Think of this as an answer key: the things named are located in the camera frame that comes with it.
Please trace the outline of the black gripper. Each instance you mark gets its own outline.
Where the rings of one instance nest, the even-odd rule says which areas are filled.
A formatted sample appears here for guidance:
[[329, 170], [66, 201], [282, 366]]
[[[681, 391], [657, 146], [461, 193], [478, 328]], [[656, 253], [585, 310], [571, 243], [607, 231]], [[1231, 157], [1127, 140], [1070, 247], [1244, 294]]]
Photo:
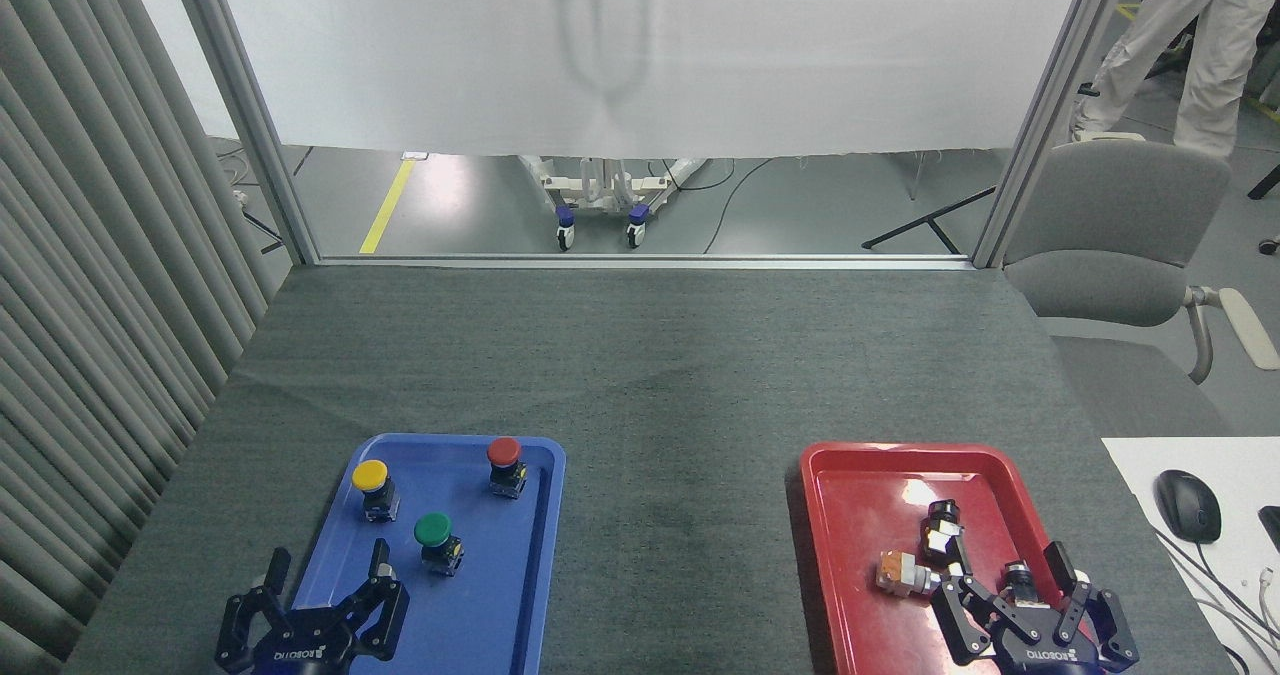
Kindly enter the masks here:
[[[946, 573], [931, 607], [951, 660], [968, 666], [991, 644], [1001, 674], [1123, 672], [1140, 653], [1119, 596], [1074, 569], [1065, 544], [1052, 541], [1044, 561], [1062, 594], [1056, 610], [1012, 608], [973, 578], [963, 541], [946, 546]], [[1096, 643], [1080, 629], [1091, 620]]]
[[[285, 612], [280, 596], [291, 567], [284, 547], [271, 552], [262, 581], [227, 601], [215, 647], [215, 663], [227, 674], [348, 674], [358, 657], [387, 662], [396, 656], [410, 593], [389, 562], [390, 547], [376, 538], [364, 581], [335, 607]], [[248, 644], [253, 619], [268, 633]]]

